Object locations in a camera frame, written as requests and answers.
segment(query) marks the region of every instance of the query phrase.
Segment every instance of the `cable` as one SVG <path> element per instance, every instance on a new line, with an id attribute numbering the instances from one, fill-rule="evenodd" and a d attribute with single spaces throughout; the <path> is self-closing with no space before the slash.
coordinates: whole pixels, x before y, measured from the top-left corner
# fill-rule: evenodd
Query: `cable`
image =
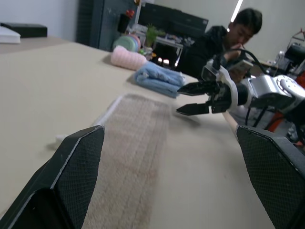
<path id="1" fill-rule="evenodd" d="M 279 118 L 276 118 L 274 120 L 272 120 L 265 128 L 264 130 L 268 130 L 275 122 L 279 121 L 279 120 L 282 120 L 284 119 L 285 117 L 279 117 Z"/>
<path id="2" fill-rule="evenodd" d="M 221 54 L 217 55 L 216 56 L 216 59 L 220 59 L 221 56 L 225 55 L 226 53 L 228 52 L 232 52 L 232 51 L 242 51 L 242 52 L 245 52 L 247 54 L 249 54 L 253 60 L 255 61 L 255 63 L 257 64 L 257 66 L 262 70 L 262 72 L 265 74 L 265 75 L 268 75 L 267 71 L 265 70 L 265 68 L 262 66 L 262 64 L 259 62 L 259 60 L 254 56 L 254 54 L 246 49 L 229 49 L 229 50 L 226 50 L 224 52 L 222 52 Z"/>
<path id="3" fill-rule="evenodd" d="M 246 122 L 245 125 L 248 125 L 248 119 L 249 119 L 249 114 L 250 114 L 251 108 L 248 109 L 247 115 L 246 115 Z"/>
<path id="4" fill-rule="evenodd" d="M 261 113 L 259 114 L 257 120 L 255 121 L 253 127 L 257 127 L 258 123 L 261 121 L 263 115 L 265 114 L 266 110 L 268 109 L 268 107 L 266 106 L 262 111 Z"/>

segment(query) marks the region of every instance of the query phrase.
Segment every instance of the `rolled pink towel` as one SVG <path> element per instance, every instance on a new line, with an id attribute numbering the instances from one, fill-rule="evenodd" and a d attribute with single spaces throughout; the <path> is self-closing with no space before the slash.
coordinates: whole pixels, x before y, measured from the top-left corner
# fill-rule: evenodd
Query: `rolled pink towel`
<path id="1" fill-rule="evenodd" d="M 147 60 L 143 55 L 130 52 L 122 46 L 117 46 L 111 55 L 113 65 L 135 71 L 139 70 L 146 62 Z"/>

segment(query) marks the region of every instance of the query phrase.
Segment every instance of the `beige table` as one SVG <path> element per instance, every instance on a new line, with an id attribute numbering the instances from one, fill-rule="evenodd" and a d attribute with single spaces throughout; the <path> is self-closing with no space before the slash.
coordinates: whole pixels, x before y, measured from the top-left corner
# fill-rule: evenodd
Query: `beige table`
<path id="1" fill-rule="evenodd" d="M 174 100 L 130 84 L 132 71 L 107 64 L 107 52 L 54 38 L 21 42 L 0 44 L 0 212 L 52 156 L 57 134 L 87 128 L 116 97 L 137 93 L 173 107 L 151 229 L 273 228 L 223 115 L 175 114 L 205 96 Z"/>

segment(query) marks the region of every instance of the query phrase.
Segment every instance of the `black jacket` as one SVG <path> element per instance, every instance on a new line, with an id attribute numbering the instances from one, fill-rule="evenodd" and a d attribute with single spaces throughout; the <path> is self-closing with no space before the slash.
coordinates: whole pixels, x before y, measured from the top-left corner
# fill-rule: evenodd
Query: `black jacket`
<path id="1" fill-rule="evenodd" d="M 179 70 L 184 74 L 200 79 L 202 68 L 206 63 L 215 55 L 224 51 L 223 38 L 226 33 L 227 30 L 223 26 L 213 26 L 187 50 Z M 238 59 L 229 62 L 227 67 L 242 59 L 247 59 L 245 53 L 242 53 Z"/>

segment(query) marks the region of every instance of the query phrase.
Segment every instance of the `red object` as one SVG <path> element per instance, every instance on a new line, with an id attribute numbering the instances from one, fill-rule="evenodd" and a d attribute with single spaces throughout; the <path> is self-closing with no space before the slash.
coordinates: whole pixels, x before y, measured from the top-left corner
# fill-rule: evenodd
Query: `red object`
<path id="1" fill-rule="evenodd" d="M 295 80 L 299 85 L 305 88 L 305 72 Z"/>
<path id="2" fill-rule="evenodd" d="M 134 16 L 134 10 L 126 10 L 125 14 L 131 19 Z"/>
<path id="3" fill-rule="evenodd" d="M 283 121 L 283 118 L 284 116 L 282 113 L 276 112 L 270 123 L 274 122 L 275 120 L 277 121 L 275 121 L 267 130 L 269 130 L 270 132 L 274 132 L 276 128 L 280 125 L 280 123 Z"/>

